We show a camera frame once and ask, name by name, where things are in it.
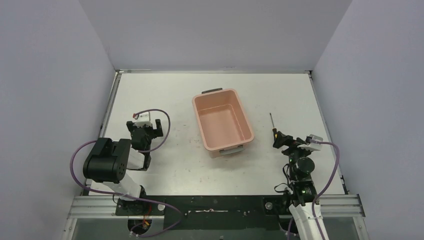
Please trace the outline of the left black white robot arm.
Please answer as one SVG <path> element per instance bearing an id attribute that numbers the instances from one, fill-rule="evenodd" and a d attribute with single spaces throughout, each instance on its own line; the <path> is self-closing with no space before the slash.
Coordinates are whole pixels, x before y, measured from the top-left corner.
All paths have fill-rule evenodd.
<path id="1" fill-rule="evenodd" d="M 164 136 L 160 119 L 155 120 L 155 126 L 149 118 L 127 121 L 130 138 L 119 141 L 98 138 L 83 165 L 83 175 L 87 179 L 121 194 L 119 198 L 129 201 L 129 210 L 137 216 L 147 212 L 149 202 L 143 198 L 146 195 L 144 187 L 136 183 L 127 171 L 147 171 L 149 168 L 152 140 Z"/>

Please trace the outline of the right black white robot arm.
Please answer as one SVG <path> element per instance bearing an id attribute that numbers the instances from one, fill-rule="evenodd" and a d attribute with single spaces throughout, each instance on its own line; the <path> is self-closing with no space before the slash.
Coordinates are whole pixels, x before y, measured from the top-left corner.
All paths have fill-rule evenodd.
<path id="1" fill-rule="evenodd" d="M 317 142 L 323 141 L 322 137 L 309 135 L 305 139 L 294 138 L 283 134 L 275 127 L 273 132 L 273 147 L 282 150 L 281 153 L 288 157 L 286 170 L 283 173 L 287 179 L 287 197 L 282 199 L 282 209 L 293 216 L 297 232 L 302 240 L 324 240 L 328 237 L 325 227 L 321 226 L 323 218 L 321 206 L 315 200 L 318 195 L 311 173 L 315 170 L 315 163 L 309 157 L 314 151 L 320 151 L 322 146 Z"/>

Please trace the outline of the black yellow screwdriver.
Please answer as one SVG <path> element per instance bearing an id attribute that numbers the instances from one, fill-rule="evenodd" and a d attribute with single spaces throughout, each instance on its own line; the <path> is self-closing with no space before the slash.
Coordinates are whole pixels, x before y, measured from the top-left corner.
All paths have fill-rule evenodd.
<path id="1" fill-rule="evenodd" d="M 275 140 L 277 138 L 278 131 L 277 131 L 277 128 L 275 127 L 274 119 L 271 112 L 269 113 L 269 116 L 270 116 L 271 125 L 272 125 L 273 139 Z"/>

